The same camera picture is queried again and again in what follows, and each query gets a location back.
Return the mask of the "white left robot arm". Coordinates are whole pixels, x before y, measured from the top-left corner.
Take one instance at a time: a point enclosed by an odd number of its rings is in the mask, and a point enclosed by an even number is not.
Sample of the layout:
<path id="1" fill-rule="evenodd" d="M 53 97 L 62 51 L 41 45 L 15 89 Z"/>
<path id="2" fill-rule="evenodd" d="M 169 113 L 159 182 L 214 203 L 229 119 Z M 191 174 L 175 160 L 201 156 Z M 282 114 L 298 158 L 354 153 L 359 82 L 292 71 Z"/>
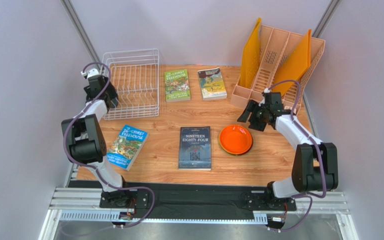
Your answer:
<path id="1" fill-rule="evenodd" d="M 94 70 L 83 73 L 86 104 L 76 116 L 61 122 L 63 148 L 70 162 L 90 170 L 101 185 L 101 207 L 132 208 L 139 189 L 127 187 L 107 158 L 107 145 L 100 120 L 117 106 L 117 92 L 110 79 Z"/>

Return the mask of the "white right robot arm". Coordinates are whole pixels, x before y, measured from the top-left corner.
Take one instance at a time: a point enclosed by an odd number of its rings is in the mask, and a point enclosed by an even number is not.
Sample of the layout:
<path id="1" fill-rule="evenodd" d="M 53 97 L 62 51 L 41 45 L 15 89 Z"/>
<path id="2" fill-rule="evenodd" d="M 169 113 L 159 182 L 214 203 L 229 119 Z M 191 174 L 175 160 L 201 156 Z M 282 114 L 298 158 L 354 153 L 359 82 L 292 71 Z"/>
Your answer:
<path id="1" fill-rule="evenodd" d="M 270 125 L 295 149 L 291 175 L 267 184 L 264 203 L 277 209 L 298 197 L 323 199 L 338 187 L 338 153 L 331 142 L 310 133 L 292 109 L 285 109 L 279 92 L 264 92 L 263 101 L 249 100 L 238 122 L 249 122 L 249 128 L 264 131 Z"/>

